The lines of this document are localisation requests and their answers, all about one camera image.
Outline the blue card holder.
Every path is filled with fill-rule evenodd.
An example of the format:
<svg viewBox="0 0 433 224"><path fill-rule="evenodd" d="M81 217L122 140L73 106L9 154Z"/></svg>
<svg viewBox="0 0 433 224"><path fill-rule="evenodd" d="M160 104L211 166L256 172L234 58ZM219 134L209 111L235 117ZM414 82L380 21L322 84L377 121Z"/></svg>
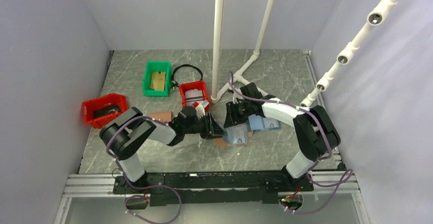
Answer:
<svg viewBox="0 0 433 224"><path fill-rule="evenodd" d="M247 127L249 132L269 131L281 129L281 124L276 119L251 115L248 117Z"/></svg>

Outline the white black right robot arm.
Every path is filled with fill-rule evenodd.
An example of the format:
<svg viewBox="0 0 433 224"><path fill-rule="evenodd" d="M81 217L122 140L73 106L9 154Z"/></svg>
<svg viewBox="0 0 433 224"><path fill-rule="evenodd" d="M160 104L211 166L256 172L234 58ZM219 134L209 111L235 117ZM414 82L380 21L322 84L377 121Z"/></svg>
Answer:
<svg viewBox="0 0 433 224"><path fill-rule="evenodd" d="M284 189L293 191L303 177L320 159L340 145L341 138L325 108L296 107L273 95L263 95L255 83L240 88L239 97L226 103L224 127L246 123L250 116L275 119L294 128L299 150L283 167L281 177Z"/></svg>

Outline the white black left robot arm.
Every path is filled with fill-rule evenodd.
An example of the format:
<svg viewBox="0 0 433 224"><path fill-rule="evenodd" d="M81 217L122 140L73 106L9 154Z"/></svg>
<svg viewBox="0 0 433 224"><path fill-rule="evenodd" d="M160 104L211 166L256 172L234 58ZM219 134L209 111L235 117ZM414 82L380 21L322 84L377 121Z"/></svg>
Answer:
<svg viewBox="0 0 433 224"><path fill-rule="evenodd" d="M137 154L140 147L146 140L175 146L189 134L198 134L204 140L226 135L210 113L186 106L169 122L145 116L139 109L132 107L105 125L99 137L108 155L125 174L127 187L133 193L141 193L147 186L148 173Z"/></svg>

